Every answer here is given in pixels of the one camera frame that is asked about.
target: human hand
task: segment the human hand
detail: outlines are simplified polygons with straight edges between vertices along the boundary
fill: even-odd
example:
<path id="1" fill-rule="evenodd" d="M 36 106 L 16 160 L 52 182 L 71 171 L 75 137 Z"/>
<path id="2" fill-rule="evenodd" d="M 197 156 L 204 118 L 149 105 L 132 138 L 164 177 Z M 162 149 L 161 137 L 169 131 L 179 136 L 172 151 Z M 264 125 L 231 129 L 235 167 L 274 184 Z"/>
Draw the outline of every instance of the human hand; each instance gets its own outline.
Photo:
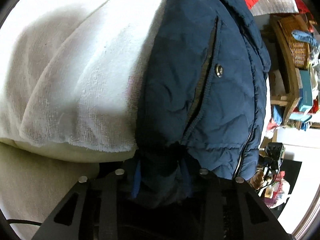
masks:
<path id="1" fill-rule="evenodd" d="M 250 185 L 254 189 L 260 189 L 263 186 L 264 183 L 264 173 L 263 170 L 259 170 L 251 179 L 250 179 Z"/>

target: blue box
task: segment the blue box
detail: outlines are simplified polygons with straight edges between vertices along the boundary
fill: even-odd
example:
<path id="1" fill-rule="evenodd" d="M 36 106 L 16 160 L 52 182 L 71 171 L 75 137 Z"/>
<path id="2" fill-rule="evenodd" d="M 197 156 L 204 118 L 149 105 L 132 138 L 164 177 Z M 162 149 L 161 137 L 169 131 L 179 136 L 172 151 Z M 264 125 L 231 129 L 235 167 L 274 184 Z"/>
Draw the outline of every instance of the blue box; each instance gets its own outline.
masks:
<path id="1" fill-rule="evenodd" d="M 311 119 L 312 115 L 309 114 L 302 114 L 302 113 L 292 113 L 290 114 L 289 119 L 301 121 L 301 122 L 308 122 Z"/>
<path id="2" fill-rule="evenodd" d="M 302 81 L 302 99 L 299 103 L 299 111 L 308 113 L 313 106 L 310 73 L 308 70 L 299 70 Z"/>

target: wicker basket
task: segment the wicker basket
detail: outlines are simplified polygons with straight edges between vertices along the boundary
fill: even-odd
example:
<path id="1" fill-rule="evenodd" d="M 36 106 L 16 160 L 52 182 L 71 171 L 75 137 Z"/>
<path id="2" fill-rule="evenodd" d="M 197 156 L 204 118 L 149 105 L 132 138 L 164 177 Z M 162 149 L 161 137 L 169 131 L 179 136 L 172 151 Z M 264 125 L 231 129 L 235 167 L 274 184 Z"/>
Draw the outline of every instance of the wicker basket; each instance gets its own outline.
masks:
<path id="1" fill-rule="evenodd" d="M 293 30 L 308 31 L 308 26 L 300 15 L 291 15 L 278 21 L 280 28 L 287 40 L 293 62 L 296 68 L 308 69 L 310 48 L 306 42 L 297 41 L 293 38 Z"/>

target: plastic bag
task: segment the plastic bag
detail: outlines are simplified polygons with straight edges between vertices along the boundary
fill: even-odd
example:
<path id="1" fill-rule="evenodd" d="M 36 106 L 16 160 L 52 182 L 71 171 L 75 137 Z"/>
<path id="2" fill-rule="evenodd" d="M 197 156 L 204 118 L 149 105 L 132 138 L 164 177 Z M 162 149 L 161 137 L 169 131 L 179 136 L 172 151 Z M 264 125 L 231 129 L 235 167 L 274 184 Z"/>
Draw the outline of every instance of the plastic bag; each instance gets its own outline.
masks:
<path id="1" fill-rule="evenodd" d="M 318 90 L 318 75 L 315 73 L 314 69 L 310 69 L 310 82 L 312 90 L 312 100 L 315 100 L 319 94 Z"/>
<path id="2" fill-rule="evenodd" d="M 318 84 L 320 84 L 320 64 L 313 67 L 313 70 L 316 72 Z"/>
<path id="3" fill-rule="evenodd" d="M 289 182 L 287 182 L 285 179 L 281 179 L 281 181 L 276 180 L 266 190 L 271 198 L 264 198 L 265 204 L 268 206 L 268 208 L 275 208 L 283 203 L 286 203 L 287 199 L 290 197 L 289 190 Z"/>

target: beige cushion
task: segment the beige cushion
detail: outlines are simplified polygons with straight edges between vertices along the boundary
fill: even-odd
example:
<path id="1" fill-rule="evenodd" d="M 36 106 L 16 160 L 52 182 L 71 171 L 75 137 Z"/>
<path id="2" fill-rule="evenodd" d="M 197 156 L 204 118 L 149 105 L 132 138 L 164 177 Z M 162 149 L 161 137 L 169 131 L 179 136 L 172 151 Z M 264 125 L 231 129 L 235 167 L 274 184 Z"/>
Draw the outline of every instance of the beige cushion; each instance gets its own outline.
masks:
<path id="1" fill-rule="evenodd" d="M 45 157 L 75 163 L 122 162 L 134 156 L 135 150 L 127 152 L 100 152 L 69 143 L 49 142 L 43 147 L 35 147 L 26 142 L 0 138 L 0 142 Z"/>
<path id="2" fill-rule="evenodd" d="M 43 222 L 80 176 L 98 173 L 98 163 L 54 160 L 0 143 L 0 208 L 7 219 Z M 25 239 L 35 232 L 17 228 Z"/>

